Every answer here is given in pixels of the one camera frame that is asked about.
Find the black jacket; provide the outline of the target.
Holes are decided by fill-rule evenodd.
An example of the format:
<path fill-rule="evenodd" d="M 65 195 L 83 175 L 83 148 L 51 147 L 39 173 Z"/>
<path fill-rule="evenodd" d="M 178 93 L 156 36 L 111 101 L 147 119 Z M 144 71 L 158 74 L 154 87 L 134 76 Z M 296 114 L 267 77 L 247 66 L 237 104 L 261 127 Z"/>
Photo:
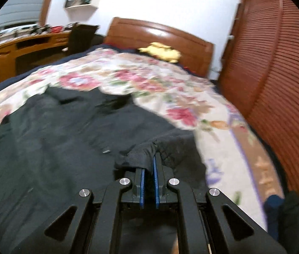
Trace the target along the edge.
<path fill-rule="evenodd" d="M 155 153 L 181 181 L 205 190 L 194 134 L 133 102 L 47 88 L 0 124 L 0 251 L 10 253 L 83 188 L 101 189 L 123 170 L 152 170 Z"/>

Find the floral bed blanket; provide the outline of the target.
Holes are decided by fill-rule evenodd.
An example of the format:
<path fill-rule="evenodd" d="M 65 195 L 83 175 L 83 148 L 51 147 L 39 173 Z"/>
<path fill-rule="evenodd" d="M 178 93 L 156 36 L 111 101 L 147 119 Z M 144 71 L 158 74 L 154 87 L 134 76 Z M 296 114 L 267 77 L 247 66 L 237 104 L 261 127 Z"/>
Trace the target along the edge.
<path fill-rule="evenodd" d="M 0 122 L 49 86 L 130 94 L 143 109 L 193 131 L 208 185 L 267 227 L 264 202 L 284 195 L 272 158 L 238 109 L 206 78 L 176 64 L 101 45 L 8 81 L 0 90 Z"/>

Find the yellow plush toy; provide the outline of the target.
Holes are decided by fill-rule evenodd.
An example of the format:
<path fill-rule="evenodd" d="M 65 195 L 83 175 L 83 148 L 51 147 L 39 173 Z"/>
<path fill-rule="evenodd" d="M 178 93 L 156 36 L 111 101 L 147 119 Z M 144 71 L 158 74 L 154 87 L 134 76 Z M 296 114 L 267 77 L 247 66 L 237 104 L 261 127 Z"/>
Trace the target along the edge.
<path fill-rule="evenodd" d="M 138 51 L 141 53 L 147 53 L 152 57 L 173 64 L 177 63 L 181 58 L 180 51 L 177 51 L 176 49 L 172 49 L 172 47 L 158 42 L 152 42 L 147 47 L 138 48 Z"/>

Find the wooden headboard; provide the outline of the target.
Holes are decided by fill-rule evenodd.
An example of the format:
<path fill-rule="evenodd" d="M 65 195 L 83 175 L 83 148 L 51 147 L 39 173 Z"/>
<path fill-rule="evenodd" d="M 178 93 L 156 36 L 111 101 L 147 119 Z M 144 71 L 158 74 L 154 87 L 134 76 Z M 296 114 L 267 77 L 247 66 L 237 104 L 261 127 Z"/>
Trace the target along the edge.
<path fill-rule="evenodd" d="M 147 47 L 153 42 L 180 51 L 180 65 L 197 76 L 208 76 L 214 44 L 182 30 L 149 21 L 115 17 L 104 38 L 104 43 L 120 49 Z"/>

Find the red louvered wardrobe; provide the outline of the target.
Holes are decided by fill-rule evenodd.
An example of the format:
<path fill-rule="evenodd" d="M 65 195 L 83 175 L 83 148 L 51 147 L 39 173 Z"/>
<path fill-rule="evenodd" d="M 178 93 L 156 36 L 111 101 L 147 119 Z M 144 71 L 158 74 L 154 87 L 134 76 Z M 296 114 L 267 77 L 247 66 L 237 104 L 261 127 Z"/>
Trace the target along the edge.
<path fill-rule="evenodd" d="M 299 8 L 291 0 L 243 0 L 234 28 L 219 87 L 299 193 Z"/>

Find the dark wooden chair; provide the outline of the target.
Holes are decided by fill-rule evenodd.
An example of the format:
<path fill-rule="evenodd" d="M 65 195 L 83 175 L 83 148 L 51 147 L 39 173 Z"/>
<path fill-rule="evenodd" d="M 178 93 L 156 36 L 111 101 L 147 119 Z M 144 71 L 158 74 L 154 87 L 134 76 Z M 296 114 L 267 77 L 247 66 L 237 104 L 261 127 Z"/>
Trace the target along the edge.
<path fill-rule="evenodd" d="M 72 23 L 66 27 L 70 30 L 67 51 L 68 56 L 82 53 L 89 48 L 100 45 L 104 41 L 104 36 L 97 34 L 99 25 L 87 25 L 82 23 Z"/>

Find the red basket on desk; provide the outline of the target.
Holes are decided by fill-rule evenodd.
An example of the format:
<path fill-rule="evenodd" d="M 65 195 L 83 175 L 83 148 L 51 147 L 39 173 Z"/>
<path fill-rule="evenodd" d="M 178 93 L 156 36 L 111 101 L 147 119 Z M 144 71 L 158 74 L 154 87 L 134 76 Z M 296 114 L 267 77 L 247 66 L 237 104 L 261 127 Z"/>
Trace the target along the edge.
<path fill-rule="evenodd" d="M 63 26 L 52 26 L 50 28 L 50 33 L 61 33 L 64 30 Z"/>

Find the wooden desk cabinet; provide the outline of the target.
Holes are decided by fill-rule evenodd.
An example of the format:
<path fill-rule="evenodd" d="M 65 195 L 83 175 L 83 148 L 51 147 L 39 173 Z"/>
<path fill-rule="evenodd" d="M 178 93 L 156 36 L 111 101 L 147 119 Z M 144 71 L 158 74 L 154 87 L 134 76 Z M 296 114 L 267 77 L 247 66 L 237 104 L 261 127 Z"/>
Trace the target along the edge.
<path fill-rule="evenodd" d="M 48 33 L 29 36 L 0 44 L 0 83 L 17 75 L 16 59 L 45 49 L 64 47 L 69 33 Z"/>

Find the grey window blind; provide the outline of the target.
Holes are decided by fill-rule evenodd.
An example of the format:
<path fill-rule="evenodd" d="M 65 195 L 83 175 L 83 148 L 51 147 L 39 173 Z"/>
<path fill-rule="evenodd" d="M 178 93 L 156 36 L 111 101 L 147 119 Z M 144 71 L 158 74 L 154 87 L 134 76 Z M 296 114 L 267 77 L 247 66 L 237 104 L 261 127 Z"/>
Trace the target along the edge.
<path fill-rule="evenodd" d="M 0 28 L 23 22 L 37 22 L 44 0 L 8 0 L 0 9 Z"/>

